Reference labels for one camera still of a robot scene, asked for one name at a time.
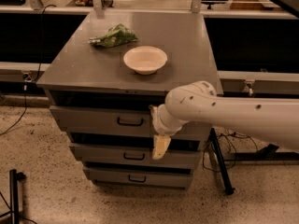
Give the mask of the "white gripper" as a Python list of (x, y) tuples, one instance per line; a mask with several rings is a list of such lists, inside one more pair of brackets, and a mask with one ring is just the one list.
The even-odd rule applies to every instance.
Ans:
[(159, 160), (165, 155), (169, 148), (171, 142), (169, 136), (178, 133), (186, 124), (186, 121), (172, 116), (165, 105), (151, 105), (149, 109), (152, 118), (152, 126), (155, 132), (159, 134), (153, 138), (152, 158)]

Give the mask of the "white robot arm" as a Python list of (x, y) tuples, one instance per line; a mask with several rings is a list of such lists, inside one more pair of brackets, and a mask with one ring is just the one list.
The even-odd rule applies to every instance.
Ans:
[(299, 150), (299, 100), (276, 98), (219, 97), (206, 81), (176, 87), (162, 105), (150, 108), (153, 138), (152, 158), (161, 159), (171, 137), (189, 122), (201, 122), (234, 130), (259, 140)]

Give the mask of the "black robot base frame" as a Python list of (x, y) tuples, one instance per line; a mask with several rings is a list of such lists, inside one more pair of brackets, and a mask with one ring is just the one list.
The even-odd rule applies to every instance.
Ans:
[(278, 146), (269, 144), (255, 152), (239, 152), (232, 155), (232, 161), (244, 163), (298, 163), (299, 154), (295, 152), (278, 152)]

